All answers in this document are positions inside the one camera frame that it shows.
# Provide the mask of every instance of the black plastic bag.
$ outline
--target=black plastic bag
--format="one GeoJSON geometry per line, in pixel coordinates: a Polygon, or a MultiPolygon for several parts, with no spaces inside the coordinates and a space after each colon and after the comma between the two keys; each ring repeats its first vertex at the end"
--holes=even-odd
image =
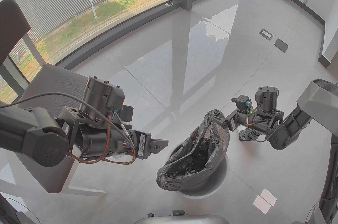
{"type": "Polygon", "coordinates": [[[226,156],[229,128],[222,128],[213,117],[224,119],[217,109],[209,111],[203,122],[157,172],[156,182],[165,190],[185,190],[206,180],[226,156]]]}

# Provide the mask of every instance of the floor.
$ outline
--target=floor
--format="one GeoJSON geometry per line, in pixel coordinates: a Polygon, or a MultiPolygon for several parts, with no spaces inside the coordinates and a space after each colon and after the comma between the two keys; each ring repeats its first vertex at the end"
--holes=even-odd
{"type": "Polygon", "coordinates": [[[10,152],[2,151],[0,179],[16,183],[24,178],[29,195],[14,198],[42,223],[133,224],[148,213],[168,216],[177,209],[217,214],[231,224],[305,222],[321,194],[330,152],[330,133],[315,121],[282,151],[268,142],[240,142],[231,133],[228,180],[203,200],[160,189],[156,173],[206,112],[216,108],[230,114],[235,109],[231,98],[254,98],[259,86],[274,86],[280,91],[277,107],[287,115],[312,79],[337,82],[338,59],[327,70],[317,61],[322,31],[289,0],[198,0],[191,11],[177,9],[153,20],[74,71],[120,85],[125,104],[134,107],[134,128],[168,139],[169,146],[130,166],[79,165],[71,185],[103,189],[105,197],[47,194],[24,167],[16,170],[21,163],[10,152]],[[263,28],[272,40],[259,35],[263,28]],[[277,38],[289,45],[286,53],[273,45],[277,38]],[[277,200],[263,212],[253,203],[264,189],[277,200]]]}

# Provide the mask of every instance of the baseboard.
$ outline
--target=baseboard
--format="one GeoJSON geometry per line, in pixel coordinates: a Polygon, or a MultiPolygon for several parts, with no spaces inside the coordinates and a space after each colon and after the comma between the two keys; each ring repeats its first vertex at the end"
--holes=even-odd
{"type": "Polygon", "coordinates": [[[323,55],[323,45],[324,45],[324,35],[325,35],[325,20],[322,19],[317,13],[315,13],[312,9],[310,9],[308,6],[305,5],[305,3],[301,2],[300,0],[291,0],[292,2],[296,3],[299,7],[307,11],[310,15],[312,15],[315,19],[318,20],[319,23],[321,23],[324,26],[323,34],[321,37],[321,44],[320,44],[320,50],[319,50],[319,57],[318,61],[319,63],[324,66],[325,68],[328,68],[331,62],[327,60],[327,58],[323,55]]]}

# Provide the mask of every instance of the chair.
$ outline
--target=chair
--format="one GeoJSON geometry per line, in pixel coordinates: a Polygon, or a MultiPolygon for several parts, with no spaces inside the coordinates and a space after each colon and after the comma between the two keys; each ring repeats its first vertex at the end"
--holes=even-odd
{"type": "MultiPolygon", "coordinates": [[[[4,62],[23,36],[25,38],[29,37],[27,35],[29,30],[28,21],[14,0],[3,0],[0,2],[0,64],[4,62]]],[[[37,52],[34,45],[27,46],[32,54],[37,52]]],[[[21,99],[52,91],[65,92],[82,98],[86,82],[87,77],[45,63],[25,89],[21,99]]],[[[60,114],[63,106],[78,107],[79,103],[61,95],[46,95],[18,104],[18,107],[23,109],[30,107],[45,108],[54,117],[60,114]]],[[[105,195],[105,192],[102,190],[69,186],[70,180],[79,165],[77,161],[74,161],[69,156],[66,156],[61,163],[54,167],[40,166],[24,154],[16,153],[16,156],[48,193],[63,192],[87,196],[105,195]]]]}

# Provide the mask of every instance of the robotic arm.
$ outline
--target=robotic arm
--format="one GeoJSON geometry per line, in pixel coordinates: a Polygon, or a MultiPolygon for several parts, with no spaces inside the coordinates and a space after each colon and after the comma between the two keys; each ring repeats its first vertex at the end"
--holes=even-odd
{"type": "Polygon", "coordinates": [[[307,223],[331,223],[338,210],[338,86],[321,79],[312,81],[297,100],[297,107],[285,120],[284,113],[277,109],[277,98],[277,88],[259,87],[255,95],[257,107],[252,109],[249,97],[240,95],[232,99],[237,109],[220,123],[226,123],[231,131],[242,125],[250,133],[256,131],[263,134],[265,141],[269,141],[277,150],[283,150],[296,141],[312,119],[328,129],[332,140],[326,181],[307,223]]]}
{"type": "Polygon", "coordinates": [[[67,154],[74,156],[74,146],[81,152],[75,158],[84,163],[123,154],[133,155],[133,160],[147,159],[168,141],[153,139],[150,133],[123,123],[133,117],[133,107],[123,105],[124,99],[119,86],[90,77],[80,106],[64,106],[58,118],[44,108],[0,105],[0,147],[26,154],[45,167],[59,164],[67,154]]]}

